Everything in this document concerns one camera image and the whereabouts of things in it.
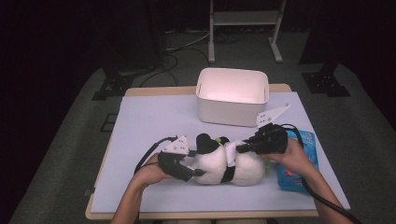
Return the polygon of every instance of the white table surface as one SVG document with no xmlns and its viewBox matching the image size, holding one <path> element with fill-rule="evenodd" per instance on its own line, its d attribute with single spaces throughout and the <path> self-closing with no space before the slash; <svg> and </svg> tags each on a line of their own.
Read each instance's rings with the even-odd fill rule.
<svg viewBox="0 0 396 224">
<path fill-rule="evenodd" d="M 274 123 L 290 123 L 299 130 L 314 133 L 297 92 L 270 92 L 266 110 L 290 103 L 290 108 Z M 231 141 L 243 140 L 256 128 L 235 127 L 201 122 L 197 115 L 196 96 L 125 96 L 112 134 L 112 139 L 98 178 L 92 201 L 93 214 L 114 213 L 122 193 L 133 176 L 134 168 L 159 140 L 168 136 L 186 135 L 191 150 L 195 137 L 208 133 L 212 137 L 227 136 Z M 349 203 L 316 137 L 319 170 L 330 184 L 341 204 Z M 157 151 L 169 144 L 161 144 Z M 304 211 L 315 210 L 312 197 L 299 192 L 279 189 L 276 165 L 270 174 L 254 186 L 237 187 L 233 184 L 202 186 L 193 179 L 189 182 L 167 179 L 149 186 L 140 211 L 155 212 L 232 212 L 232 211 Z"/>
</svg>

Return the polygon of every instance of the human hand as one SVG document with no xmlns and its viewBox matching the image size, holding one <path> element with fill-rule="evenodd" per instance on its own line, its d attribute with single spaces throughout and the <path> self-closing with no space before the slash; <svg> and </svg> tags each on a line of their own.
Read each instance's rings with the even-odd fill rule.
<svg viewBox="0 0 396 224">
<path fill-rule="evenodd" d="M 155 153 L 144 165 L 142 165 L 139 171 L 134 174 L 133 180 L 147 187 L 148 185 L 156 184 L 166 178 L 174 177 L 163 172 L 158 165 L 158 153 Z"/>
<path fill-rule="evenodd" d="M 318 171 L 306 156 L 300 143 L 292 138 L 288 138 L 288 146 L 284 154 L 266 154 L 262 155 L 262 158 L 277 161 L 283 164 L 289 171 L 302 177 L 311 176 Z"/>
</svg>

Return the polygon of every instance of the dark background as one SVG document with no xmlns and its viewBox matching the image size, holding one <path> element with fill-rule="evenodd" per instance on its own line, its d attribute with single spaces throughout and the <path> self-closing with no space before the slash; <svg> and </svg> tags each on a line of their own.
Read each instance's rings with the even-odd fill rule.
<svg viewBox="0 0 396 224">
<path fill-rule="evenodd" d="M 216 2 L 216 10 L 279 6 L 277 1 Z M 1 223 L 12 216 L 90 75 L 101 67 L 158 66 L 162 32 L 207 29 L 208 9 L 208 0 L 2 1 Z M 302 63 L 324 63 L 332 49 L 396 127 L 391 15 L 386 1 L 289 1 L 281 30 L 311 29 Z"/>
</svg>

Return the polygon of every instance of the black stand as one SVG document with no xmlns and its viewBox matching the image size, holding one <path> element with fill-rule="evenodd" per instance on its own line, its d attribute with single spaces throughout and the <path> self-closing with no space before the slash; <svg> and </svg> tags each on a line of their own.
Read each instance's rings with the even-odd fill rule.
<svg viewBox="0 0 396 224">
<path fill-rule="evenodd" d="M 115 69 L 103 68 L 106 79 L 102 87 L 92 97 L 92 101 L 104 101 L 109 96 L 123 96 L 132 87 L 133 77 L 122 76 Z"/>
<path fill-rule="evenodd" d="M 103 70 L 106 75 L 102 87 L 92 97 L 92 101 L 104 101 L 110 96 L 124 96 L 125 92 L 132 87 L 134 78 L 152 72 L 155 67 L 145 69 L 117 70 L 112 66 L 104 66 Z"/>
<path fill-rule="evenodd" d="M 333 75 L 337 66 L 338 62 L 331 60 L 323 64 L 318 72 L 302 73 L 311 93 L 327 93 L 329 97 L 350 96 L 348 90 Z"/>
</svg>

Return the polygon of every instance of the human arm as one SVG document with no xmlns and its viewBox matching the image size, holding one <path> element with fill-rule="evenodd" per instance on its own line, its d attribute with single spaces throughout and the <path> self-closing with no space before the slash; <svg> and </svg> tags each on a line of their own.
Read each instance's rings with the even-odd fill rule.
<svg viewBox="0 0 396 224">
<path fill-rule="evenodd" d="M 285 165 L 288 170 L 295 174 L 299 174 L 303 179 L 305 179 L 307 186 L 317 195 L 339 207 L 343 207 L 333 193 L 329 184 L 324 179 L 323 175 L 308 159 L 303 148 L 296 140 L 292 138 L 288 139 L 288 146 L 284 154 L 268 154 L 262 155 L 262 157 Z M 316 199 L 314 202 L 318 210 L 319 217 L 323 223 L 353 223 L 347 217 L 334 211 Z"/>
<path fill-rule="evenodd" d="M 156 184 L 165 178 L 172 178 L 158 166 L 158 154 L 148 159 L 145 165 L 132 177 L 120 200 L 112 224 L 134 223 L 142 202 L 143 191 L 151 184 Z"/>
</svg>

